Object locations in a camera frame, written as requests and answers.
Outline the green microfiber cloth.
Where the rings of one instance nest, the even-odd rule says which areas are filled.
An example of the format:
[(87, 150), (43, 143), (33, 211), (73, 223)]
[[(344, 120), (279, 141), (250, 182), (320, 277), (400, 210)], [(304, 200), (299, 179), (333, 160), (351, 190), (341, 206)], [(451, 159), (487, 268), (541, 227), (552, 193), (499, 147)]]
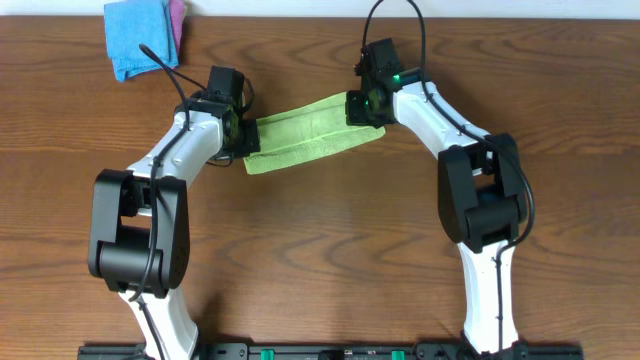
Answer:
[(256, 120), (260, 151), (244, 159), (248, 174), (280, 170), (377, 140), (386, 130), (346, 123), (346, 94)]

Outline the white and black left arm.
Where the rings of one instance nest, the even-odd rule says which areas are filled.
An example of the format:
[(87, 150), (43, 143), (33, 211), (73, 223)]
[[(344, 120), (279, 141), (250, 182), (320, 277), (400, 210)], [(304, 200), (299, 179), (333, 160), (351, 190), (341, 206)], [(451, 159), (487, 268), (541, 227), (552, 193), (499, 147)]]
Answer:
[(212, 67), (207, 84), (182, 96), (168, 132), (124, 170), (94, 183), (88, 268), (124, 300), (144, 335), (134, 345), (85, 345), (81, 359), (216, 359), (187, 310), (181, 283), (190, 256), (188, 189), (207, 165), (229, 166), (260, 149), (245, 119), (253, 92), (234, 68)]

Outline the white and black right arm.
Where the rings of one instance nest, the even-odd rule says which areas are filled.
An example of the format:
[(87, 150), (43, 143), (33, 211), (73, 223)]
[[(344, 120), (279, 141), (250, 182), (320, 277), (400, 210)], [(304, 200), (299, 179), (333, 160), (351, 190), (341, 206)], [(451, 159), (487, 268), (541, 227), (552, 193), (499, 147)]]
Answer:
[(391, 39), (364, 46), (354, 71), (361, 87), (346, 95), (348, 125), (403, 125), (437, 159), (438, 214), (462, 258), (463, 334), (471, 353), (510, 353), (519, 339), (511, 262), (528, 214), (514, 139), (492, 136), (466, 120), (419, 69), (403, 67)]

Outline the pink folded cloth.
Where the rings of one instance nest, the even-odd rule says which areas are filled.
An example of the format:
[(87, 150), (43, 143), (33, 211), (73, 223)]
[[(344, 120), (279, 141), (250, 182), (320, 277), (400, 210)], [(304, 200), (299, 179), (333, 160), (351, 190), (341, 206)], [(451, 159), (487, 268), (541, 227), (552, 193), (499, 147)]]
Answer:
[(187, 14), (187, 5), (184, 0), (169, 0), (168, 5), (176, 51), (180, 52), (183, 23)]

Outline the blue folded cloth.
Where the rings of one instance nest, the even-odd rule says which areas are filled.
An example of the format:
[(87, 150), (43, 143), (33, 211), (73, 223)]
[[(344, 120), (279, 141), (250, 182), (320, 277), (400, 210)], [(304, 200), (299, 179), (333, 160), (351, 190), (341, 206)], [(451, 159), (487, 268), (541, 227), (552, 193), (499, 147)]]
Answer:
[(104, 6), (106, 49), (117, 81), (160, 69), (139, 48), (146, 45), (169, 67), (179, 64), (168, 0), (129, 0)]

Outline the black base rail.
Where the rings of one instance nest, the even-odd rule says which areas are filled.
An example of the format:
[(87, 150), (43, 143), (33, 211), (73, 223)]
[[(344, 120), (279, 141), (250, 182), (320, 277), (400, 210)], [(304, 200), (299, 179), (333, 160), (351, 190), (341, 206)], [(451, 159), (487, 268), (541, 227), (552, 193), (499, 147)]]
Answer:
[[(197, 360), (464, 360), (479, 356), (458, 343), (422, 342), (414, 346), (258, 346), (243, 343), (205, 344), (192, 355)], [(578, 346), (515, 343), (497, 354), (508, 360), (582, 360)]]

